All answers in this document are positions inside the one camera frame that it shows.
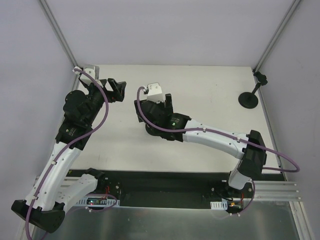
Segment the aluminium frame post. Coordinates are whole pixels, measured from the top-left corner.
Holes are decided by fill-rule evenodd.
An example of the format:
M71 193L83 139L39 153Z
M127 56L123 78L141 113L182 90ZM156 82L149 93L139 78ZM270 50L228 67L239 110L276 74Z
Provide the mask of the aluminium frame post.
M254 66L252 69L253 72L259 72L260 69L262 68L263 64L265 61L268 59L269 55L273 51L274 47L276 46L278 40L281 38L283 32L285 31L287 25L293 18L294 14L296 13L297 9L301 5L303 1L302 0L293 0L285 12L283 18L281 19L279 25L277 26L275 32L273 33L271 39L269 40L266 48L264 49L262 55L260 56L257 64Z
M48 22L49 22L49 24L50 24L50 26L51 26L56 38L57 38L57 40L60 43L63 51L65 52L68 60L70 61L70 63L74 67L78 66L78 62L77 62L77 60L76 60L76 58L75 58L75 56L74 56L74 54L73 54L68 42L67 42L67 40L66 40L66 38L65 38L65 36L64 36L60 26L59 26L59 24L58 24L58 21L56 20L56 18L54 16L54 13L51 10L48 2L46 0L38 0L38 3L40 5L41 9L43 10L44 15L47 18L47 20L48 20Z

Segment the black phone stand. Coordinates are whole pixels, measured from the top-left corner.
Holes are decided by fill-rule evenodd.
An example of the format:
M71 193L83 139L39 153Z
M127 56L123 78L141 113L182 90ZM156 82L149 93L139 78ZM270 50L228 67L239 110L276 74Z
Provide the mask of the black phone stand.
M257 107L259 100L256 96L256 92L261 86L265 86L268 83L267 77L260 71L253 74L257 79L257 83L251 92L243 92L238 97L239 104L246 109L254 109Z
M165 132L163 132L157 128L154 128L152 126L149 126L148 124L145 124L145 130L151 136L164 138L163 134L165 134Z

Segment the left aluminium frame post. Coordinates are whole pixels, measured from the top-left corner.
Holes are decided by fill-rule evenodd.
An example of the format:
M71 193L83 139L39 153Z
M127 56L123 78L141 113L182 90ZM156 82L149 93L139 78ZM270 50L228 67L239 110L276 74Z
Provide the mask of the left aluminium frame post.
M49 24L50 24L50 26L51 26L56 38L57 38L57 40L60 43L63 51L65 52L68 60L70 61L70 63L74 67L78 66L78 62L77 62L77 60L76 60L76 58L75 58L75 56L74 56L74 54L73 54L68 42L67 42L67 40L66 40L66 38L65 38L65 36L64 36L60 26L59 26L59 24L58 24L58 21L56 20L56 18L54 16L54 13L51 10L48 2L46 0L38 0L38 3L40 5L41 9L43 10L44 15L47 18L47 20L48 20L48 22L49 22Z

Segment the right aluminium frame post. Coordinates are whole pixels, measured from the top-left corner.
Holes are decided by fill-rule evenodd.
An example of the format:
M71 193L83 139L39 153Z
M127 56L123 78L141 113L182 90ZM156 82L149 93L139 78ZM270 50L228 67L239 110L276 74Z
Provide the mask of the right aluminium frame post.
M273 51L274 47L276 46L278 40L281 38L283 32L285 31L287 25L293 18L294 14L296 13L297 9L301 5L303 1L302 0L293 0L285 12L283 18L281 19L279 25L277 26L275 32L273 33L271 39L269 40L266 48L264 49L262 55L260 56L257 64L254 66L252 69L253 72L259 72L260 69L262 68L263 64L265 61L268 59L269 55Z

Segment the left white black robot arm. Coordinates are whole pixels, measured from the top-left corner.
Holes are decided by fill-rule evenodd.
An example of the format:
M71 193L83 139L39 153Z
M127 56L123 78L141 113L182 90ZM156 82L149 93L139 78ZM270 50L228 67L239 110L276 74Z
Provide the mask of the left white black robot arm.
M38 181L30 193L20 200L15 200L11 210L27 223L47 233L55 232L67 212L85 195L96 195L105 191L106 175L94 168L89 168L67 189L61 185L73 162L87 144L92 124L103 105L122 102L125 98L125 81L116 82L113 78L101 80L102 88L94 83L85 83L88 90L74 90L65 97L63 106L64 120L55 138L55 144Z

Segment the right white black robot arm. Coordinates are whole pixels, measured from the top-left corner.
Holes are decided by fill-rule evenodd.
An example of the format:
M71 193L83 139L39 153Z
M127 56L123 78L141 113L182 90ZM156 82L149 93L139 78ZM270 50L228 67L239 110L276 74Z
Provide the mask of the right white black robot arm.
M204 145L238 159L225 184L228 196L237 197L249 180L261 178L267 153L258 131L251 130L245 134L211 129L187 115L174 112L170 94L166 94L165 100L159 103L136 99L134 106L138 121L145 124L149 135L167 141Z

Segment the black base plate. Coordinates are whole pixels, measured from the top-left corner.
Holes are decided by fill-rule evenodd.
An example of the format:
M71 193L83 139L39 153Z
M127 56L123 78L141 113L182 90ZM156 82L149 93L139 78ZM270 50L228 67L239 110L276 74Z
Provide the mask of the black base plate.
M253 195L251 183L241 190L227 186L225 172L103 171L95 194L108 194L121 207L209 209L211 202L241 202Z

